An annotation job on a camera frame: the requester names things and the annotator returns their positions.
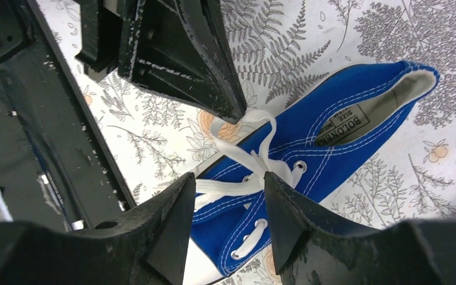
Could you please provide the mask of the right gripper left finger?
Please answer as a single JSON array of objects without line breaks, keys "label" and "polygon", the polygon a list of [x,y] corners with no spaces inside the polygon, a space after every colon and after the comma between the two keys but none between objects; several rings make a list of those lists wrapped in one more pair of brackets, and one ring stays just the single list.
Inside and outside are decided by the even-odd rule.
[{"label": "right gripper left finger", "polygon": [[182,284],[195,202],[186,173],[93,229],[0,222],[0,284]]}]

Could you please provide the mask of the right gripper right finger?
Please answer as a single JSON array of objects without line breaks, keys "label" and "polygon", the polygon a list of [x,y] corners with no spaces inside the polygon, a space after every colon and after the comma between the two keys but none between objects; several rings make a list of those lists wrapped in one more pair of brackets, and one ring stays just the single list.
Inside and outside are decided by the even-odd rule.
[{"label": "right gripper right finger", "polygon": [[456,218],[378,230],[327,210],[275,173],[264,183],[283,284],[456,284]]}]

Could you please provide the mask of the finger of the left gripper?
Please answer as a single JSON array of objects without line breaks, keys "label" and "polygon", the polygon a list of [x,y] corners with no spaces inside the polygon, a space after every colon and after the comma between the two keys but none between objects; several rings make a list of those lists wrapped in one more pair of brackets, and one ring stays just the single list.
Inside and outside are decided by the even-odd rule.
[{"label": "finger of the left gripper", "polygon": [[212,38],[221,53],[221,65],[226,72],[226,82],[229,87],[226,93],[228,98],[232,99],[235,108],[233,114],[235,118],[242,118],[246,113],[247,103],[230,52],[220,1],[202,1],[202,9]]}]

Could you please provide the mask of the blue canvas sneaker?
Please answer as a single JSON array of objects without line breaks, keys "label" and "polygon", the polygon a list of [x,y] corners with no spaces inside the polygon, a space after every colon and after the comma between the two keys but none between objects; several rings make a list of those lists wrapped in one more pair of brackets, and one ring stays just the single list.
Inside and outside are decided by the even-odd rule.
[{"label": "blue canvas sneaker", "polygon": [[322,80],[279,115],[249,111],[258,128],[239,143],[209,129],[218,153],[197,177],[191,239],[220,277],[270,244],[264,175],[274,172],[320,202],[394,134],[439,72],[410,61],[347,66]]}]

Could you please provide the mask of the white shoelace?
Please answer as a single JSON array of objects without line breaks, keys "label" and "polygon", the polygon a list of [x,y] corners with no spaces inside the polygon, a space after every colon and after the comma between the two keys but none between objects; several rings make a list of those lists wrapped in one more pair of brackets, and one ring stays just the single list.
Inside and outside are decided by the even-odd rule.
[{"label": "white shoelace", "polygon": [[198,112],[181,131],[187,152],[198,163],[191,238],[223,274],[270,244],[266,172],[314,197],[318,125],[315,110],[293,106],[277,116],[252,110],[235,125]]}]

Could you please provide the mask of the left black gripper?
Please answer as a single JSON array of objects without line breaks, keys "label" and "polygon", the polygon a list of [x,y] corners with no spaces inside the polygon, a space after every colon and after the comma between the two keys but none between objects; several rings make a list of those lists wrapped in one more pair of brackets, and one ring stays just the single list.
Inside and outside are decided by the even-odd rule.
[{"label": "left black gripper", "polygon": [[235,124],[221,53],[202,1],[78,1],[76,59],[100,82],[112,71],[151,93]]}]

